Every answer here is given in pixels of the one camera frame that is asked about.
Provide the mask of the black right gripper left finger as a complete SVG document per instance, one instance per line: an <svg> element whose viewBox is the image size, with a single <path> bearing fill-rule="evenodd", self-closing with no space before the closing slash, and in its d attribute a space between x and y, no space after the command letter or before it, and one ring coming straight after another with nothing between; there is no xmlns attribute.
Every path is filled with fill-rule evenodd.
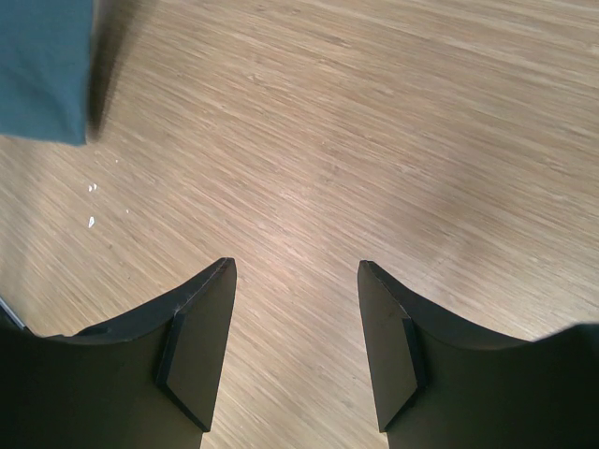
<svg viewBox="0 0 599 449"><path fill-rule="evenodd" d="M222 258L72 336L1 308L5 448L198 448L212 426L236 293Z"/></svg>

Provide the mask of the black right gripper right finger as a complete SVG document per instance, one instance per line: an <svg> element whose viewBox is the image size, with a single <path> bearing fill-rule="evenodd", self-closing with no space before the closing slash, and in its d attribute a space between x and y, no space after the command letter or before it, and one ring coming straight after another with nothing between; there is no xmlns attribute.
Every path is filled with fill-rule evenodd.
<svg viewBox="0 0 599 449"><path fill-rule="evenodd" d="M392 448L594 448L598 327L507 336L372 261L358 299L379 429Z"/></svg>

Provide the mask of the blue t shirt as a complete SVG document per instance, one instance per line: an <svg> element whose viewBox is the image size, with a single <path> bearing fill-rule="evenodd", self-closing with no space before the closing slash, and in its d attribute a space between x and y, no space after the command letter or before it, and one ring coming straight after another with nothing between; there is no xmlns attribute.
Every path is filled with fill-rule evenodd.
<svg viewBox="0 0 599 449"><path fill-rule="evenodd" d="M86 142L92 1L1 3L1 134Z"/></svg>

